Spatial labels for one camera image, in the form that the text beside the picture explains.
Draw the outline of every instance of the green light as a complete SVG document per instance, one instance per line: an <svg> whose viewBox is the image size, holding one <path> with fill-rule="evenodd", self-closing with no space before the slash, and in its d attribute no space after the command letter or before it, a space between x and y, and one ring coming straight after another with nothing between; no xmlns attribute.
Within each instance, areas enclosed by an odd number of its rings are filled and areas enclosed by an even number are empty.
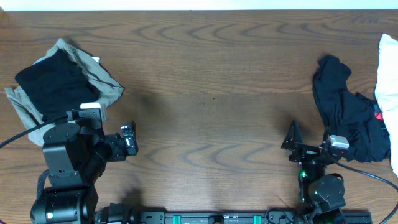
<svg viewBox="0 0 398 224"><path fill-rule="evenodd" d="M300 175L301 175L301 177L308 177L307 174L304 172L304 170L301 171L301 174L300 174Z"/></svg>

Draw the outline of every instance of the black cloth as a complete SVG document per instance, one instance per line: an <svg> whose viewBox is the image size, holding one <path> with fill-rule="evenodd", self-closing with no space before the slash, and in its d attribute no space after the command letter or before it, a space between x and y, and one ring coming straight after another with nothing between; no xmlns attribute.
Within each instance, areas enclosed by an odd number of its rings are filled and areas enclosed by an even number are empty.
<svg viewBox="0 0 398 224"><path fill-rule="evenodd" d="M62 49L23 69L15 79L37 111L43 114L43 122L79 109L81 103L98 99L81 68L69 60Z"/></svg>
<svg viewBox="0 0 398 224"><path fill-rule="evenodd" d="M313 80L313 95L323 124L332 134L347 138L347 161L382 161L390 156L389 133L375 114L377 103L347 90L351 70L339 58L328 55L319 61Z"/></svg>

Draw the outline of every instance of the green strip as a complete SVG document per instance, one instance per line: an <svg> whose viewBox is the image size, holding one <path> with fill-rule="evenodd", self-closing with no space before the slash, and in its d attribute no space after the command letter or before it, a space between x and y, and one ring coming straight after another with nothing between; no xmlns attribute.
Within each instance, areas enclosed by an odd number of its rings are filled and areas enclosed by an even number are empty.
<svg viewBox="0 0 398 224"><path fill-rule="evenodd" d="M173 224L181 224L181 216L180 215L173 216Z"/></svg>
<svg viewBox="0 0 398 224"><path fill-rule="evenodd" d="M261 216L255 215L253 216L254 224L261 224Z"/></svg>

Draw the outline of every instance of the wooden tabletop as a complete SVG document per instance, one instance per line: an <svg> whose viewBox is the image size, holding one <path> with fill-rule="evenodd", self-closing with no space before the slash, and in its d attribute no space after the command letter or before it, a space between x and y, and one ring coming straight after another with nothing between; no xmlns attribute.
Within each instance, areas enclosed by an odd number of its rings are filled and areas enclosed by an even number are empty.
<svg viewBox="0 0 398 224"><path fill-rule="evenodd" d="M106 133L135 120L140 151L96 182L97 210L266 210L299 203L299 167L280 149L293 119L319 145L317 61L336 55L352 92L373 98L378 44L398 11L7 12L0 21L0 141L25 130L4 92L59 38L94 56L126 89ZM343 163L398 184L389 161ZM0 219L30 223L42 150L27 137L0 149ZM397 202L380 181L331 165L345 208L380 222ZM398 215L390 223L397 223Z"/></svg>

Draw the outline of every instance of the wooden table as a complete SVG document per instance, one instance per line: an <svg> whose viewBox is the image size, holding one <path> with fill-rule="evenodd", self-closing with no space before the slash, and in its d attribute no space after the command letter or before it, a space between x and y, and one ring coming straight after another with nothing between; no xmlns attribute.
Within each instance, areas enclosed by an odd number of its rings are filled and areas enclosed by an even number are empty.
<svg viewBox="0 0 398 224"><path fill-rule="evenodd" d="M317 60L338 56L352 92L373 97L378 43L398 37L397 11L7 12L0 21L0 141L25 130L4 92L15 74L63 38L101 57L126 87L107 133L137 123L136 157L108 164L97 209L110 202L167 210L294 208L299 167L280 149L292 119L319 145L312 95ZM345 162L398 183L389 161ZM30 223L40 147L26 137L0 149L0 219ZM396 191L335 165L345 208L380 222ZM396 215L390 223L397 223Z"/></svg>

